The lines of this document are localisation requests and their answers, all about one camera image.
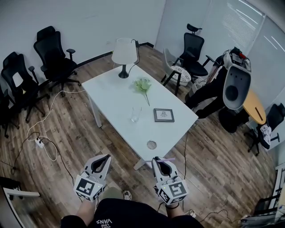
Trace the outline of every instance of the wooden floor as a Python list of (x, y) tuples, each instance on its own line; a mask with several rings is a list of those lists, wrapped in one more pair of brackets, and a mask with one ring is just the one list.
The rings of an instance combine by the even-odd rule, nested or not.
[[(139, 67), (160, 80), (164, 76), (161, 54), (148, 46), (141, 47), (140, 54)], [(113, 66), (111, 56), (107, 56), (80, 67), (78, 75), (72, 78), (85, 82)], [(169, 85), (168, 89), (174, 92), (175, 86)], [(65, 90), (80, 91), (82, 87), (70, 84)], [(178, 97), (183, 100), (188, 90), (181, 86)], [(46, 113), (58, 92), (59, 87), (56, 87), (50, 100), (44, 99), (40, 103)], [(17, 117), (20, 129), (11, 127), (9, 139), (4, 138), (1, 132), (0, 159), (3, 161), (13, 163), (28, 129), (42, 120), (41, 115), (33, 110), (31, 121), (26, 124), (25, 114), (26, 111), (22, 111)], [(128, 189), (133, 200), (145, 202), (157, 209), (159, 202), (153, 190), (155, 179), (151, 169), (144, 166), (135, 171), (133, 166), (138, 157), (110, 123), (104, 117), (101, 120), (103, 126), (98, 128), (85, 92), (67, 94), (65, 98), (56, 98), (50, 116), (33, 130), (48, 136), (57, 144), (74, 178), (89, 158), (110, 154), (112, 162), (107, 176), (108, 187)], [(186, 146), (186, 180), (190, 194), (185, 199), (185, 212), (193, 209), (197, 219), (202, 220), (210, 212), (226, 209), (229, 218), (236, 220), (250, 214), (260, 198), (271, 194), (275, 180), (272, 158), (263, 150), (257, 157), (247, 152), (250, 142), (243, 135), (247, 130), (244, 125), (236, 133), (229, 134), (221, 127), (217, 113), (198, 120), (192, 126)], [(174, 163), (181, 175), (184, 175), (185, 139), (186, 135), (166, 156), (176, 158)], [(53, 146), (48, 145), (47, 150), (54, 158)], [(24, 190), (41, 194), (37, 199), (15, 201), (17, 210), (24, 222), (29, 223), (29, 227), (58, 227), (63, 216), (76, 213), (81, 202), (73, 192), (71, 178), (60, 157), (52, 162), (34, 142), (25, 142), (16, 166), (20, 171), (11, 175), (10, 168), (1, 163), (0, 175), (21, 181)], [(29, 213), (30, 217), (23, 216), (23, 211)], [(237, 223), (230, 224), (225, 214), (210, 215), (202, 224), (215, 228), (236, 227)]]

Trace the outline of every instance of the yellow board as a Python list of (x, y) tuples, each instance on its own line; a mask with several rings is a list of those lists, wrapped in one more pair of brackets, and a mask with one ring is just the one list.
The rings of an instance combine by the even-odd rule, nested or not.
[(243, 104), (244, 110), (259, 124), (265, 124), (265, 110), (252, 89), (249, 89), (248, 95)]

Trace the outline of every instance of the power strip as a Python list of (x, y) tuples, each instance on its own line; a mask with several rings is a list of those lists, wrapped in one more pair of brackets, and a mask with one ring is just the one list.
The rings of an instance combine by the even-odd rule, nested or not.
[(45, 145), (39, 138), (36, 138), (35, 142), (40, 148), (44, 148)]

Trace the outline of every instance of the white robot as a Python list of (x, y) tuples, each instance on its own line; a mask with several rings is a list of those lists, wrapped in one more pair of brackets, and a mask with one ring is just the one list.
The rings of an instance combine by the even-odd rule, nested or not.
[(155, 192), (163, 199), (166, 205), (182, 201), (188, 194), (186, 181), (181, 179), (176, 166), (169, 162), (158, 162), (164, 160), (161, 157), (152, 159), (152, 170), (156, 178)]
[[(178, 175), (176, 166), (161, 157), (152, 159), (152, 170), (157, 183), (154, 187), (156, 193), (163, 199), (166, 205), (174, 204), (185, 198), (188, 188), (185, 180)], [(93, 202), (104, 191), (111, 163), (110, 155), (98, 155), (87, 161), (84, 171), (77, 175), (73, 190), (76, 194)]]
[(77, 175), (73, 190), (76, 194), (90, 202), (104, 191), (111, 163), (110, 155), (98, 155), (87, 161), (84, 171)]

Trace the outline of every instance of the table lamp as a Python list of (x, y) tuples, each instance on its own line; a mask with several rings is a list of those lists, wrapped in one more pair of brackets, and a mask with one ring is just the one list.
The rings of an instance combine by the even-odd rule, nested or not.
[(113, 51), (112, 60), (117, 64), (123, 65), (122, 71), (119, 73), (120, 78), (127, 78), (129, 74), (126, 72), (126, 65), (136, 62), (137, 49), (135, 40), (130, 38), (120, 38), (116, 41), (115, 50)]

